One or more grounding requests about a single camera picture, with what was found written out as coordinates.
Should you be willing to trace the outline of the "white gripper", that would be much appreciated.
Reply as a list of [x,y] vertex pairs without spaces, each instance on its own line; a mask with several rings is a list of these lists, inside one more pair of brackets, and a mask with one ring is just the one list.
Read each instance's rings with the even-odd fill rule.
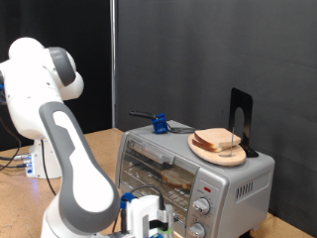
[[135,238],[174,238],[173,207],[159,207],[158,195],[147,195],[127,202],[127,230]]

